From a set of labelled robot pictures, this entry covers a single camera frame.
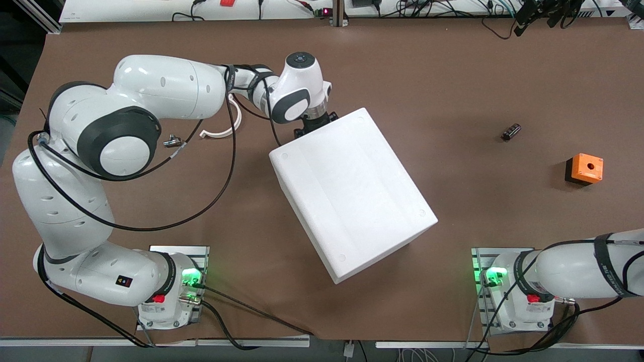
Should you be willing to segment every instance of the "orange box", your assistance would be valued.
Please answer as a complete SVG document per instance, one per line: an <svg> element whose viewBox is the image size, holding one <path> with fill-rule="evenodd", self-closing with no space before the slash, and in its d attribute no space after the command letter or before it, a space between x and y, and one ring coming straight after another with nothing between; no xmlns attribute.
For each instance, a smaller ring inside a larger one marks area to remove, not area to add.
<svg viewBox="0 0 644 362"><path fill-rule="evenodd" d="M566 181L590 185L603 178L603 158L580 153L566 162Z"/></svg>

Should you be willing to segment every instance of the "white plastic hook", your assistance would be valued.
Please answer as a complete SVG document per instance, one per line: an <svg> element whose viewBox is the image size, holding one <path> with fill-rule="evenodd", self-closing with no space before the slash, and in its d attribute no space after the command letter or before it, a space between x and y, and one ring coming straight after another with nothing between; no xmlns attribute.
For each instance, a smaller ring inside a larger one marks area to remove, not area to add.
<svg viewBox="0 0 644 362"><path fill-rule="evenodd" d="M235 102L235 99L233 98L232 94L228 94L228 100L232 103L233 106L237 109L237 119L235 120L234 126L235 126L235 131L240 127L240 124L242 123L242 111L240 111L239 104ZM219 132L219 133L211 133L206 130L203 130L201 133L199 133L199 137L205 138L206 136L212 137L212 138L224 138L232 135L232 128L226 129L224 132Z"/></svg>

